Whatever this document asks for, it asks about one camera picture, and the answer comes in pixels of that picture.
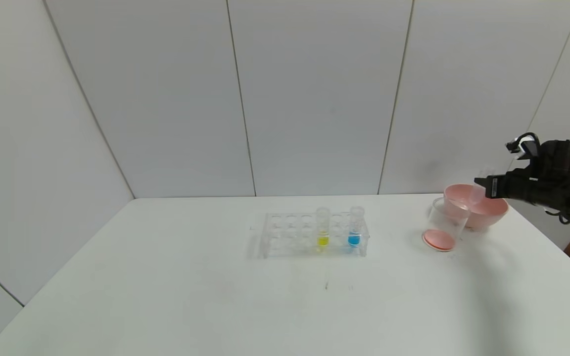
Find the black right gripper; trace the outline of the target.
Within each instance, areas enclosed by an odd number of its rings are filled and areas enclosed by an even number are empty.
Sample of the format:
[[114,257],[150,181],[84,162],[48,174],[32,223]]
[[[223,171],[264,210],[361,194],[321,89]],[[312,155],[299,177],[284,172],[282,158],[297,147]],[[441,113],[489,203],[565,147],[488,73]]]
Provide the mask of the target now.
[[502,175],[474,178],[474,185],[486,189],[486,197],[490,199],[507,198],[525,201],[531,169],[517,168]]

